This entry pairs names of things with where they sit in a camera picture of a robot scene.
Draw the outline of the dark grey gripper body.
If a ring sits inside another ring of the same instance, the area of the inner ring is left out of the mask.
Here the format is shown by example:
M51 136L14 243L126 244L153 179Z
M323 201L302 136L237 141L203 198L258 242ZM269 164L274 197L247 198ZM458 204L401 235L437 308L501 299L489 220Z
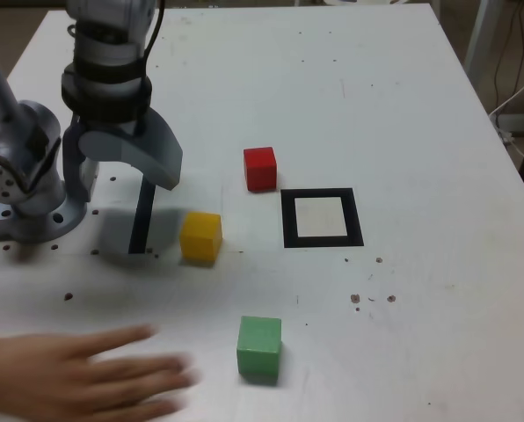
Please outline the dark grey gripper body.
M139 120L125 122L109 122L102 120L90 120L80 115L75 115L75 126L80 136L94 134L98 136L112 135L115 137L134 137L140 131Z

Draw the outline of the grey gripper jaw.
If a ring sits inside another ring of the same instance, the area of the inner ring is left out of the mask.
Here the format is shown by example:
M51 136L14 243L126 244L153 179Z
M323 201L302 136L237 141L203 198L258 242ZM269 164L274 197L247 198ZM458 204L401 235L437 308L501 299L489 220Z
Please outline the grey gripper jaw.
M174 189L179 181L183 150L164 118L153 109L141 116L134 137L83 135L78 143L88 158L97 162L120 162L142 173L152 184Z
M86 126L77 114L73 114L62 138L62 167L68 195L78 201L90 202L99 163L85 156L79 148L78 143L85 132Z

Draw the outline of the person's hand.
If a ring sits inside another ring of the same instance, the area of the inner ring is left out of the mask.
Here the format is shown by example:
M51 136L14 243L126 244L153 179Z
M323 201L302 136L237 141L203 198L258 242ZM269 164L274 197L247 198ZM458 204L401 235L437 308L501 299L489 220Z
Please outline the person's hand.
M153 336L147 325L0 338L0 413L26 421L150 421L196 382L182 355L95 360Z

